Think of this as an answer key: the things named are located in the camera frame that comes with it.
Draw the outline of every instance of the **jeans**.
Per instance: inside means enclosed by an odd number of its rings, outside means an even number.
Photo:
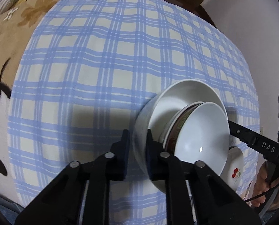
[[[16,217],[22,212],[24,208],[17,203],[7,201],[0,197],[0,211],[6,219],[14,225]]]

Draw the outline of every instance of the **gray fabric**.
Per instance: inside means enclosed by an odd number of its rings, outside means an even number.
[[[16,217],[23,211],[23,209],[24,208],[19,204],[0,197],[0,211],[12,225],[14,225]]]
[[[264,225],[264,224],[266,224],[268,221],[269,221],[269,219],[271,219],[271,217],[275,214],[275,212],[276,211],[272,211],[272,212],[266,212],[264,215],[263,215],[263,217],[261,218],[261,222],[262,222],[262,224]]]

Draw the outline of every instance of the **white plate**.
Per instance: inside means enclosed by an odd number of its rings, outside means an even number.
[[[244,158],[240,148],[231,147],[228,152],[226,165],[220,175],[234,191],[237,190],[243,171]]]
[[[217,93],[207,84],[193,79],[180,80],[149,101],[139,113],[132,135],[135,158],[147,174],[145,147],[147,130],[158,140],[166,124],[182,108],[195,102],[214,102],[221,107],[226,117],[226,109]]]

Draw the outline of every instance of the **white wall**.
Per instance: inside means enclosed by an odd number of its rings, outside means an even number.
[[[217,28],[244,55],[260,105],[263,134],[277,140],[279,126],[279,2],[277,0],[205,0]]]

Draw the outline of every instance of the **beige blanket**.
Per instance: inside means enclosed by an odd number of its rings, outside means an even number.
[[[20,203],[10,173],[7,121],[11,90],[27,43],[44,15],[59,0],[28,0],[16,11],[0,15],[0,194]]]

